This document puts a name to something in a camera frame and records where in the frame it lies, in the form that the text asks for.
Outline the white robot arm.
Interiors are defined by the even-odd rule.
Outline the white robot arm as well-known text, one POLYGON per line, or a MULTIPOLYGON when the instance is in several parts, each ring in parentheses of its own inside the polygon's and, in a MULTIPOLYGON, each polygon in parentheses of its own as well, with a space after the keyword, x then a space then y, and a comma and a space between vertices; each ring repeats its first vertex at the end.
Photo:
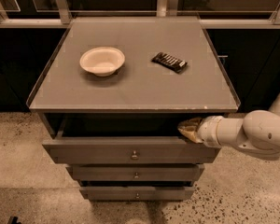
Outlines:
POLYGON ((179 132, 207 147, 232 147, 248 156, 275 161, 280 158, 280 116, 256 110, 243 118, 210 116, 178 124, 179 132))

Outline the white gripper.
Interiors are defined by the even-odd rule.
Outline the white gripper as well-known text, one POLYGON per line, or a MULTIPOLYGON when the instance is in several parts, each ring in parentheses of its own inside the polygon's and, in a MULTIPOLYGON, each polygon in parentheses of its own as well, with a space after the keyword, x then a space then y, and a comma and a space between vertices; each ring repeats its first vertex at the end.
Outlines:
POLYGON ((193 143, 203 142, 207 147, 221 148, 217 140, 217 126, 222 119, 222 116, 210 116, 205 119, 200 117, 187 119, 181 121, 177 129, 193 143))

